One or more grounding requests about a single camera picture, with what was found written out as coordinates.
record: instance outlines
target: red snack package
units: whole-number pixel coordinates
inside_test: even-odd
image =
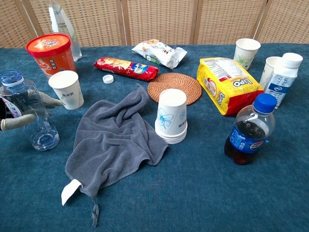
[[[142,81],[151,81],[159,72],[159,69],[154,66],[134,63],[112,57],[102,57],[93,65],[103,71],[132,77]]]

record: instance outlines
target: wicker screen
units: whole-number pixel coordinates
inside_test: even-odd
[[[265,0],[199,0],[197,44],[234,44],[252,38]]]
[[[197,0],[123,0],[128,45],[149,39],[165,44],[191,44]]]
[[[309,43],[309,0],[272,0],[257,39],[263,43]]]
[[[0,0],[0,47],[21,48],[30,40],[30,32],[15,2]]]
[[[47,0],[29,0],[44,32],[51,23]],[[117,0],[58,0],[76,31],[80,46],[121,45]]]

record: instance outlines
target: blue bottle cap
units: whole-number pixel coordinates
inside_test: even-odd
[[[274,111],[277,105],[277,99],[269,93],[259,94],[253,102],[253,107],[264,114]]]
[[[24,81],[23,76],[17,69],[7,69],[0,72],[1,82],[4,86],[12,87]]]

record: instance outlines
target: white paper cup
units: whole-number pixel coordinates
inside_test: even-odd
[[[261,76],[260,85],[265,88],[267,82],[271,78],[275,65],[279,62],[281,57],[268,57],[265,62],[264,70]]]
[[[66,109],[75,110],[83,105],[84,98],[76,72],[69,70],[57,72],[49,78],[48,84]]]
[[[168,140],[177,142],[183,139],[187,129],[187,96],[175,88],[162,91],[159,96],[157,118],[155,122],[156,133]]]
[[[245,70],[250,67],[261,44],[249,38],[243,38],[236,41],[234,60],[236,60]]]

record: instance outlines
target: gray towel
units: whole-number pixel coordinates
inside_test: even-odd
[[[82,117],[66,174],[83,185],[80,191],[95,201],[98,190],[134,173],[142,161],[157,165],[168,144],[140,116],[149,100],[139,85],[120,103],[98,101]],[[93,210],[94,226],[98,206]]]

